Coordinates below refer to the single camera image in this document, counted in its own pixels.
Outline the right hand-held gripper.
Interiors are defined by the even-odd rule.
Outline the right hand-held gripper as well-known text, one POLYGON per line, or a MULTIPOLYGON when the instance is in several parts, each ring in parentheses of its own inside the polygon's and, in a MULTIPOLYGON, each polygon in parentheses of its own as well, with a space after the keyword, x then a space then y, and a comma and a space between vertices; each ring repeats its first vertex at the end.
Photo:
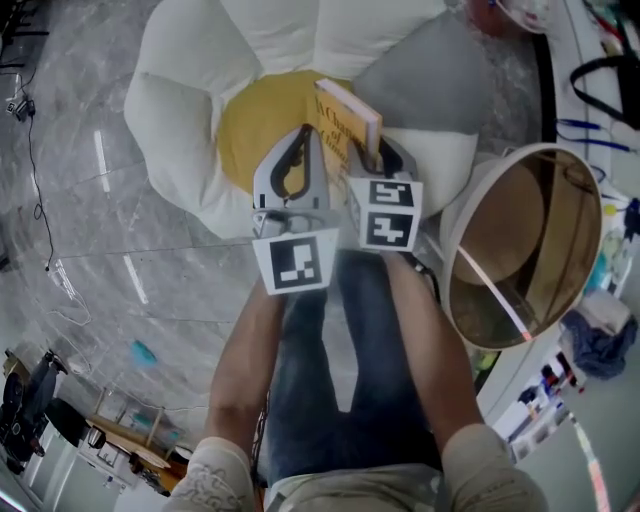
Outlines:
POLYGON ((389 137, 380 139, 383 171, 355 141, 347 145, 348 207, 359 246, 371 251, 412 252, 422 216, 423 185, 412 180, 373 179, 406 172, 416 161, 389 137))

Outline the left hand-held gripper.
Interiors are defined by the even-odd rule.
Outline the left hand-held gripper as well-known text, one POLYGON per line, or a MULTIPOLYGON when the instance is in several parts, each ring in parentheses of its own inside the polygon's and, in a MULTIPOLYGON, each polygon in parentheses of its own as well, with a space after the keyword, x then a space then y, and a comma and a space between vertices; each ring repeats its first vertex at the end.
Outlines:
POLYGON ((309 124, 277 142, 254 172, 255 238, 252 247, 270 295, 329 286, 339 241, 335 210, 276 208, 299 199, 300 206, 328 206, 323 144, 309 124))

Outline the yellow book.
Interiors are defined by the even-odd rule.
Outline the yellow book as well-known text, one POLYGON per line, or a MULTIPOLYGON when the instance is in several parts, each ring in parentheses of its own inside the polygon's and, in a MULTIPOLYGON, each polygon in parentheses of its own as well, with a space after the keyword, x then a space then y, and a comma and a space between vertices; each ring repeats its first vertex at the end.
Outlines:
POLYGON ((323 78, 314 83, 316 129, 323 143, 327 171, 332 175, 349 170, 348 146, 361 150, 361 158, 377 166, 382 116, 337 82, 323 78))

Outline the white flower-shaped floor cushion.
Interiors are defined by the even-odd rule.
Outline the white flower-shaped floor cushion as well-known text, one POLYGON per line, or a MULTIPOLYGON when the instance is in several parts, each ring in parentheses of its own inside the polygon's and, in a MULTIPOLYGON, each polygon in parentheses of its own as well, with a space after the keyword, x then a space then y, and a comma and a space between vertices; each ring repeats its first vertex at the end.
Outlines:
POLYGON ((444 0, 162 0, 125 120, 155 190, 223 239, 252 232, 253 175, 315 124, 330 78, 407 151, 430 217, 466 185, 491 110, 489 66, 444 0))

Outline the person's right forearm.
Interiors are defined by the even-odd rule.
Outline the person's right forearm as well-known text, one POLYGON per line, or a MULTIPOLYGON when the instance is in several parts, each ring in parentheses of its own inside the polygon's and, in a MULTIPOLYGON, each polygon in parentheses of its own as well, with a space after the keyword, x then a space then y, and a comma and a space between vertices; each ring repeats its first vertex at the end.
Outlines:
POLYGON ((484 422, 465 345, 436 300, 431 281, 397 253, 385 253, 411 377, 437 446, 484 422))

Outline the person's left forearm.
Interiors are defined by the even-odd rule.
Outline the person's left forearm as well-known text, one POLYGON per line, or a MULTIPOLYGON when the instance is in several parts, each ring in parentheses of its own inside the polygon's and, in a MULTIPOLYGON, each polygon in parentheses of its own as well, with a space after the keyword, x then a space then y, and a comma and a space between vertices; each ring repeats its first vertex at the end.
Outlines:
POLYGON ((239 315, 211 383, 204 436, 252 452, 281 340, 286 300, 257 281, 239 315))

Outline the person's blue jeans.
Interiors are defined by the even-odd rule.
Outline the person's blue jeans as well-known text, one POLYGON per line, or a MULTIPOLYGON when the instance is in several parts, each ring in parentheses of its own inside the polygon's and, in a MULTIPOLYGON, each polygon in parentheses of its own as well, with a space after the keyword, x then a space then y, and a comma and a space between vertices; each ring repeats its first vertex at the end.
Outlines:
POLYGON ((337 283, 358 366, 351 408, 338 408, 322 340, 326 291, 290 296, 266 422, 269 484, 402 464, 441 469, 382 257, 342 252, 337 283))

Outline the white tote bag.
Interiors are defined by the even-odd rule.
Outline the white tote bag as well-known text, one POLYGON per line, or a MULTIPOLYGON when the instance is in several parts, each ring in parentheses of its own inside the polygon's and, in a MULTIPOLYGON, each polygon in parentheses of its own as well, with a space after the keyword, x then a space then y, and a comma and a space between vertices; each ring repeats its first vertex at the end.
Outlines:
POLYGON ((556 116, 587 121, 601 125, 602 131, 562 127, 564 136, 558 142, 580 154, 583 159, 611 174, 618 167, 640 167, 640 132, 625 124, 613 120, 608 114, 586 104, 579 99, 571 86, 571 71, 581 65, 585 59, 578 48, 570 45, 554 44, 551 48, 551 61, 556 97, 556 116), (579 143, 579 138, 593 138, 613 141, 631 147, 632 153, 623 152, 605 146, 579 143))

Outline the red bin with plastic bag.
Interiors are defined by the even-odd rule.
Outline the red bin with plastic bag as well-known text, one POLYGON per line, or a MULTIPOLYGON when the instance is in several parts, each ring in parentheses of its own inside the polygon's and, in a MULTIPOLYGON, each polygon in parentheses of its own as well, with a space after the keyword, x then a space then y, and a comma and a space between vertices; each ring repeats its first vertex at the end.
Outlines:
POLYGON ((550 4, 551 0, 466 0, 470 20, 493 37, 543 34, 549 24, 550 4))

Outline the teal cloth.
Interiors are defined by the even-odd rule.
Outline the teal cloth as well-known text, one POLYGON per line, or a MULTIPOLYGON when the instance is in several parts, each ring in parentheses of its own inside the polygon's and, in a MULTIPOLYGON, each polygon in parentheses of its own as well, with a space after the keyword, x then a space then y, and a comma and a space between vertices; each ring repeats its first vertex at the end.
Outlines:
POLYGON ((140 368, 150 368, 157 364, 154 353, 140 340, 131 344, 131 358, 133 363, 140 368))

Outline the teal bag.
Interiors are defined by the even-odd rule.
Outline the teal bag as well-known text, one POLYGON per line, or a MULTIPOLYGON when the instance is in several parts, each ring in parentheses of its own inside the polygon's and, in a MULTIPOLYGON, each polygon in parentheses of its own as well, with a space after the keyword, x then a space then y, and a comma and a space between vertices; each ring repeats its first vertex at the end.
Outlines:
POLYGON ((592 272, 586 282, 584 294, 590 294, 602 287, 602 282, 608 274, 608 258, 603 249, 600 250, 592 269, 592 272))

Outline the small black white device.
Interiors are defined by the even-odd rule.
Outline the small black white device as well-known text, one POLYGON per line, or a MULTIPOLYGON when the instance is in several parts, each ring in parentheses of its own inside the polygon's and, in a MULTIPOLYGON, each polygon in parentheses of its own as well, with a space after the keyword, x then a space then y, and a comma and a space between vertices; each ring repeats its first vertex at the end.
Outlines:
POLYGON ((32 99, 24 96, 19 102, 9 102, 6 113, 23 123, 35 116, 36 108, 32 99))

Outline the blue checked cloth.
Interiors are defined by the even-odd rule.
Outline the blue checked cloth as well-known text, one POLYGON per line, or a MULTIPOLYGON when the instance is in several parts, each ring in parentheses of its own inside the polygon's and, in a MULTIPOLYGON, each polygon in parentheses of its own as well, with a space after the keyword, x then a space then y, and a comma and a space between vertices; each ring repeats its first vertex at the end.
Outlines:
POLYGON ((588 377, 603 381, 623 373, 626 354, 635 343, 638 322, 631 315, 615 334, 592 327, 580 312, 571 310, 561 320, 571 338, 575 366, 588 377))

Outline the small wooden table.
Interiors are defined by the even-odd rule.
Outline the small wooden table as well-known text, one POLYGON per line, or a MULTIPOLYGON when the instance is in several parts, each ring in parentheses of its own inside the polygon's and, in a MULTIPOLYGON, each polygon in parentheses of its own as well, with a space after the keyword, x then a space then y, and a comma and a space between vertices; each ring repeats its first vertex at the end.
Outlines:
POLYGON ((91 449, 104 463, 126 467, 154 492, 170 496, 186 475, 191 457, 191 450, 181 444, 181 433, 168 427, 162 408, 149 417, 140 411, 130 411, 126 400, 118 399, 117 413, 108 418, 102 410, 111 396, 110 391, 102 389, 86 418, 89 429, 97 426, 106 433, 103 448, 91 449))

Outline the person's white shirt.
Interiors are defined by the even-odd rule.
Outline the person's white shirt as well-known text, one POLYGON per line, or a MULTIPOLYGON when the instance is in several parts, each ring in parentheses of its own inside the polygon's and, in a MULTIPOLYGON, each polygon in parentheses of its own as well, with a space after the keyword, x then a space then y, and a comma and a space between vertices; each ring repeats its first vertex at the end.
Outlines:
MULTIPOLYGON (((548 512, 539 486, 512 463, 484 424, 448 441, 442 471, 420 464, 287 477, 267 492, 267 512, 548 512)), ((201 441, 162 512, 254 512, 247 455, 219 437, 201 441)))

